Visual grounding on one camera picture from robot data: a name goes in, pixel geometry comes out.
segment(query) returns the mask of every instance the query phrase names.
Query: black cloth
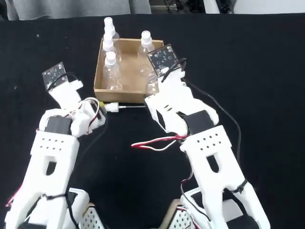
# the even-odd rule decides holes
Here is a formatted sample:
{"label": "black cloth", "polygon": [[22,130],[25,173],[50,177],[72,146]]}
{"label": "black cloth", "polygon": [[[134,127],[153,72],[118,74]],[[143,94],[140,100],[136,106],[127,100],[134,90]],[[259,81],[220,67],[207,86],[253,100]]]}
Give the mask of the black cloth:
{"label": "black cloth", "polygon": [[[305,14],[125,15],[113,17],[124,38],[149,30],[188,59],[186,77],[212,94],[239,122],[241,167],[272,228],[301,224],[304,145]],[[63,61],[77,73],[84,98],[93,78],[103,18],[0,23],[0,204],[22,183],[35,129],[45,110],[58,107],[41,73]],[[194,96],[216,108],[205,96]],[[237,130],[218,108],[236,149]],[[80,138],[82,150],[100,130]],[[164,152],[130,144],[165,136],[145,109],[109,114],[106,135],[71,177],[97,205],[110,228],[158,227],[180,181],[190,173],[178,145]],[[194,180],[185,189],[196,187]],[[6,209],[1,207],[1,221]]]}

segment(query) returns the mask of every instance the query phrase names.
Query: open cardboard box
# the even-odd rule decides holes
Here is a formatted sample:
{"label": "open cardboard box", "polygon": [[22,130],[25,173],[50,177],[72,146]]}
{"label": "open cardboard box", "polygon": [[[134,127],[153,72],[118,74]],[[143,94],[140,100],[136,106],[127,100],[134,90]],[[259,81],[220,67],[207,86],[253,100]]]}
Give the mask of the open cardboard box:
{"label": "open cardboard box", "polygon": [[[156,49],[163,47],[163,41],[153,40]],[[99,58],[97,60],[94,92],[100,101],[122,102],[122,103],[143,103],[145,96],[146,79],[141,76],[137,57],[138,48],[141,45],[140,39],[119,39],[118,46],[122,53],[120,62],[122,73],[123,90],[107,90],[107,85],[103,80],[104,57],[102,53],[102,43],[100,46]]]}

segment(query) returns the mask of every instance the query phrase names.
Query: plastic bottle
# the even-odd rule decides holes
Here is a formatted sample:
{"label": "plastic bottle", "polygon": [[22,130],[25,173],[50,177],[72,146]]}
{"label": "plastic bottle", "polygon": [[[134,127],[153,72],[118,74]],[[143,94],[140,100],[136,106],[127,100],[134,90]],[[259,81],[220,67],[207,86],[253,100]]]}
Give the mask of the plastic bottle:
{"label": "plastic bottle", "polygon": [[139,71],[143,77],[148,77],[153,71],[153,67],[148,60],[147,53],[154,50],[151,33],[143,31],[141,37],[141,45],[138,49]]}
{"label": "plastic bottle", "polygon": [[116,61],[115,52],[107,52],[105,58],[105,65],[103,69],[104,82],[107,83],[108,90],[121,90],[122,76],[120,66]]}
{"label": "plastic bottle", "polygon": [[158,77],[155,72],[150,73],[147,78],[145,88],[145,97],[151,96],[159,92]]}
{"label": "plastic bottle", "polygon": [[112,38],[113,39],[119,39],[120,36],[119,34],[115,31],[115,27],[113,25],[113,21],[112,21],[112,18],[111,17],[107,17],[104,19],[104,24],[105,24],[105,34],[109,33],[111,34]]}
{"label": "plastic bottle", "polygon": [[112,36],[108,33],[104,34],[102,48],[103,48],[103,57],[106,57],[107,52],[115,52],[117,61],[118,62],[121,61],[121,53],[114,47]]}

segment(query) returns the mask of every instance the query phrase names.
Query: white bottle cap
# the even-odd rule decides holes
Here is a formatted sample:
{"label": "white bottle cap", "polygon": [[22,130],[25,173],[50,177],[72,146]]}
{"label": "white bottle cap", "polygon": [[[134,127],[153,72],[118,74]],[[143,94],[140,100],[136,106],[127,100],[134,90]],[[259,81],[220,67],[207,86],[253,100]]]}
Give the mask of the white bottle cap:
{"label": "white bottle cap", "polygon": [[112,36],[115,35],[115,27],[113,25],[112,18],[107,17],[104,19],[104,24],[105,24],[105,34],[110,33]]}
{"label": "white bottle cap", "polygon": [[143,31],[142,32],[142,37],[141,37],[141,45],[144,48],[148,48],[152,44],[152,37],[151,33],[149,31]]}
{"label": "white bottle cap", "polygon": [[108,66],[113,66],[116,63],[116,55],[115,52],[107,52],[106,53],[106,58],[105,58],[105,65]]}
{"label": "white bottle cap", "polygon": [[104,34],[103,50],[105,50],[106,52],[113,51],[113,40],[112,36],[109,33]]}

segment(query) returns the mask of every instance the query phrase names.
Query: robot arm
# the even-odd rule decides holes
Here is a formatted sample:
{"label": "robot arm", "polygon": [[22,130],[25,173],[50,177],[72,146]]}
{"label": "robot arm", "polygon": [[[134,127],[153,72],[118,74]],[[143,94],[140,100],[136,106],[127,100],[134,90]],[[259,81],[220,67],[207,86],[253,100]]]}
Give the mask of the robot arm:
{"label": "robot arm", "polygon": [[[97,99],[81,101],[76,90],[82,87],[82,83],[78,80],[69,82],[62,63],[42,75],[47,91],[61,109],[48,110],[41,118],[24,181],[5,218],[7,229],[20,228],[35,203],[36,207],[29,219],[32,226],[38,225],[46,229],[72,228],[67,199],[64,197],[79,149],[77,138],[90,134],[106,120],[105,111],[100,109]],[[55,169],[49,175],[47,170],[51,163],[55,164]],[[77,222],[88,202],[87,193],[78,193],[73,203],[76,206],[73,218]]]}
{"label": "robot arm", "polygon": [[[257,228],[269,229],[267,216],[253,187],[244,178],[224,127],[216,126],[219,121],[216,111],[193,98],[190,88],[181,80],[183,77],[181,68],[169,73],[163,82],[159,77],[159,93],[147,97],[145,102],[153,120],[165,132],[188,135],[180,149],[190,160],[203,197],[202,211],[208,218],[198,214],[192,206],[189,210],[203,229],[228,229],[230,222],[223,214],[223,191],[226,188],[241,201]],[[217,172],[210,167],[209,157],[215,158],[219,167]]]}

